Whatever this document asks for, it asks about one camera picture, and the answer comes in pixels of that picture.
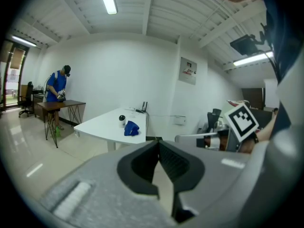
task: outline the blue shirt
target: blue shirt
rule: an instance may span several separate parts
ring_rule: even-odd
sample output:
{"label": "blue shirt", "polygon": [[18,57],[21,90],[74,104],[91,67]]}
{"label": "blue shirt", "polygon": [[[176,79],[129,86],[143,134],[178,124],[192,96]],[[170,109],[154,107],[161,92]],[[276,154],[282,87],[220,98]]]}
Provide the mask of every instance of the blue shirt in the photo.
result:
{"label": "blue shirt", "polygon": [[[57,80],[55,80],[55,73],[51,75],[48,80],[48,85],[53,86],[58,94],[61,93],[61,90],[66,88],[67,80],[65,75],[60,74],[60,70],[57,71]],[[58,101],[56,96],[49,90],[47,95],[47,101]]]}
{"label": "blue shirt", "polygon": [[[301,0],[264,0],[267,8],[267,26],[273,44],[274,58],[278,67],[278,83],[295,63],[304,42],[301,16],[293,16],[293,8]],[[290,126],[290,119],[280,103],[272,135]]]}

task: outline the wall socket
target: wall socket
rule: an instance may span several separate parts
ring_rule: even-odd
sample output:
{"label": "wall socket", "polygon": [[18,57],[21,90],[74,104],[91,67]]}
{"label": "wall socket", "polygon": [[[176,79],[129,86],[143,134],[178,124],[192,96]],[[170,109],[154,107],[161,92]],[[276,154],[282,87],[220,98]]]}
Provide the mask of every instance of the wall socket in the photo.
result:
{"label": "wall socket", "polygon": [[186,124],[186,117],[185,116],[174,116],[173,124],[176,125],[185,125]]}

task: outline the glass door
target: glass door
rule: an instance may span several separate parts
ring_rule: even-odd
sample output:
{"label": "glass door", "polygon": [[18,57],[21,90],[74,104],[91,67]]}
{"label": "glass door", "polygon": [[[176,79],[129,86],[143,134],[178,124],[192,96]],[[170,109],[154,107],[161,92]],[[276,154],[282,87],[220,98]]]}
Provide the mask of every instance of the glass door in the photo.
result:
{"label": "glass door", "polygon": [[5,40],[3,42],[2,48],[1,48],[1,53],[0,53],[0,107],[3,108],[5,105],[5,84],[4,82],[6,81],[6,66],[7,62],[9,60],[9,57],[11,55],[11,50],[13,48],[13,42]]}
{"label": "glass door", "polygon": [[28,47],[16,42],[4,41],[3,54],[7,57],[1,59],[1,76],[4,78],[2,90],[2,104],[4,109],[15,107],[20,94],[20,79],[22,66],[28,53]]}

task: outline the black chair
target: black chair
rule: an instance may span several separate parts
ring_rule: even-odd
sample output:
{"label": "black chair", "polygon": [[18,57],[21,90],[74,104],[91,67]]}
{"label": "black chair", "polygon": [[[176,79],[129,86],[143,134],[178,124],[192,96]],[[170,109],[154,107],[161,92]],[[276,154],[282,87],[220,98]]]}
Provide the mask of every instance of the black chair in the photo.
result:
{"label": "black chair", "polygon": [[34,112],[31,111],[29,108],[32,106],[32,92],[33,92],[33,84],[32,82],[28,83],[28,89],[26,96],[20,96],[21,100],[18,102],[19,106],[23,106],[24,110],[19,112],[19,118],[23,113],[26,113],[29,116],[29,113],[33,114]]}
{"label": "black chair", "polygon": [[219,109],[216,109],[216,108],[214,108],[213,110],[212,110],[212,113],[213,114],[215,114],[215,115],[220,115],[220,113],[222,112],[222,110],[219,110]]}
{"label": "black chair", "polygon": [[211,129],[214,130],[214,124],[218,121],[219,115],[215,115],[214,113],[208,112],[207,118],[208,118],[208,128],[206,132],[210,133]]}

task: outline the white wall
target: white wall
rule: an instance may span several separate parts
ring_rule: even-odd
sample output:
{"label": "white wall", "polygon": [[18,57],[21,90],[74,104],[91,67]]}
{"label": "white wall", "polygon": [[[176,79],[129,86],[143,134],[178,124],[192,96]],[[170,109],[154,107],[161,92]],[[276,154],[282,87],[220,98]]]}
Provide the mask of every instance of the white wall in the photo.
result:
{"label": "white wall", "polygon": [[37,64],[37,60],[39,58],[39,54],[41,49],[37,47],[30,47],[28,54],[25,58],[25,62],[23,65],[21,84],[27,85],[28,82],[32,81],[34,87],[37,84],[37,77],[39,72],[39,64]]}
{"label": "white wall", "polygon": [[[149,114],[168,115],[176,51],[176,44],[137,34],[74,38],[47,49],[38,82],[69,64],[66,96],[86,102],[84,121],[118,107],[141,108],[143,101]],[[161,136],[154,126],[151,116],[148,135]]]}
{"label": "white wall", "polygon": [[228,74],[239,88],[264,88],[264,79],[276,78],[270,63],[236,67],[228,71]]}
{"label": "white wall", "polygon": [[242,90],[230,76],[218,67],[215,60],[208,56],[208,110],[220,109],[227,100],[243,100]]}
{"label": "white wall", "polygon": [[[207,51],[199,48],[198,43],[184,37],[179,38],[178,64],[175,72],[175,89],[171,108],[171,115],[183,115],[187,117],[185,126],[173,125],[170,118],[168,132],[165,136],[168,140],[174,140],[178,134],[196,133],[199,122],[207,120]],[[180,59],[184,57],[197,63],[196,84],[191,85],[178,80]]]}
{"label": "white wall", "polygon": [[[197,63],[196,85],[178,80],[180,58]],[[73,38],[47,49],[38,83],[63,65],[71,66],[66,96],[86,102],[83,120],[118,107],[141,108],[148,101],[148,136],[173,140],[196,133],[207,112],[223,102],[242,99],[224,72],[208,69],[208,55],[198,43],[181,37],[178,44],[129,33],[101,33]],[[173,124],[173,115],[187,117],[185,126]],[[68,119],[67,112],[60,116]]]}
{"label": "white wall", "polygon": [[276,94],[277,80],[265,79],[265,106],[271,108],[278,108],[280,105],[279,97]]}

